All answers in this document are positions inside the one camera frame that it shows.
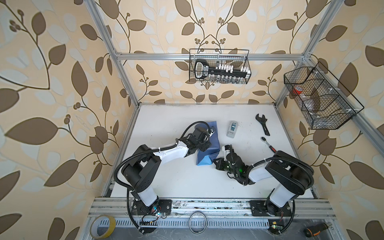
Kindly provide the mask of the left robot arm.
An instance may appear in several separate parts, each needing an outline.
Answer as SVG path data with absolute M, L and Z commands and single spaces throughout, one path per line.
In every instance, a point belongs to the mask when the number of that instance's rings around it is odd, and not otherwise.
M 159 197 L 151 187 L 161 164 L 193 155 L 196 151 L 204 152 L 211 145 L 211 136 L 215 127 L 204 121 L 189 125 L 176 143 L 166 147 L 149 148 L 141 145 L 132 156 L 123 160 L 114 170 L 115 182 L 127 189 L 135 200 L 147 208 L 154 209 Z

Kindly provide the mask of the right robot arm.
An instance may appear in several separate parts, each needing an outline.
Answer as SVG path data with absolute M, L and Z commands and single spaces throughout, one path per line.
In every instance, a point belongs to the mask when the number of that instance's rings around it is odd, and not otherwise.
M 228 177 L 243 186 L 273 178 L 278 186 L 272 190 L 265 202 L 257 210 L 268 216 L 283 216 L 289 201 L 302 196 L 314 185 L 314 170 L 303 161 L 283 152 L 252 165 L 246 165 L 231 145 L 224 147 L 224 157 L 214 160 L 216 169 L 227 173 Z

